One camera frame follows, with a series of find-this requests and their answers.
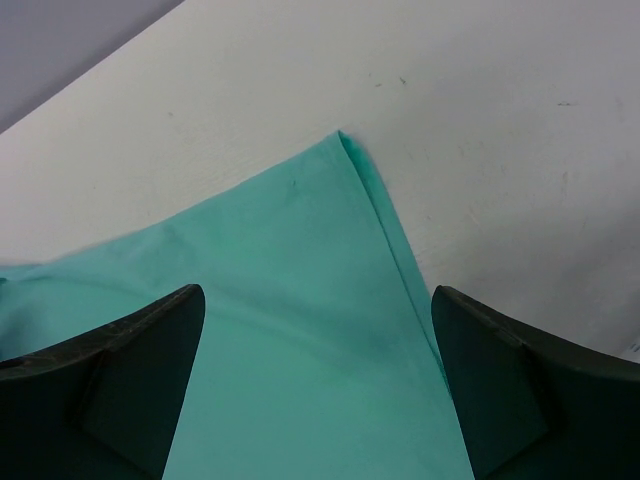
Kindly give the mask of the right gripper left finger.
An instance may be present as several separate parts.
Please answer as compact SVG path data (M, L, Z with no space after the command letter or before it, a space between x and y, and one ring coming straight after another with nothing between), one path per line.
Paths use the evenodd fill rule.
M2 361L2 478L162 478L204 317L202 288L186 285Z

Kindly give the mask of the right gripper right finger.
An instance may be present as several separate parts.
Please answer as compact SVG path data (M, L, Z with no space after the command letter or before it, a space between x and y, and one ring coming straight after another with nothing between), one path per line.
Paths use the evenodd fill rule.
M475 478L638 478L638 364L449 286L431 315Z

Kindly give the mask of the mint green t shirt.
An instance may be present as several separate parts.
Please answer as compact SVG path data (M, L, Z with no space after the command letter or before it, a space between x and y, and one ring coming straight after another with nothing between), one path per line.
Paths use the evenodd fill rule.
M468 479L430 297L385 186L337 132L156 225L1 270L1 351L187 284L206 318L169 479Z

